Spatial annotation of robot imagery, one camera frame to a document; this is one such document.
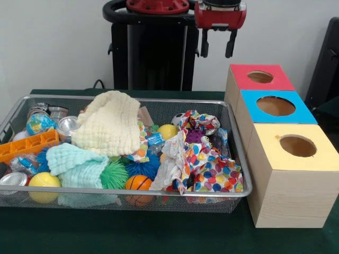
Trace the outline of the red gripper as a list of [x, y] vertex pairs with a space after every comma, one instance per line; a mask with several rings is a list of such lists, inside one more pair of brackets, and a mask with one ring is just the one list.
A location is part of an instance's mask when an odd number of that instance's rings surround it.
[[216, 7], [205, 2], [196, 2], [194, 6], [195, 22], [202, 29], [201, 56], [206, 58], [209, 51], [209, 29], [226, 29], [231, 32], [226, 45], [225, 57], [231, 58], [234, 52], [237, 31], [246, 19], [246, 3], [235, 6]]

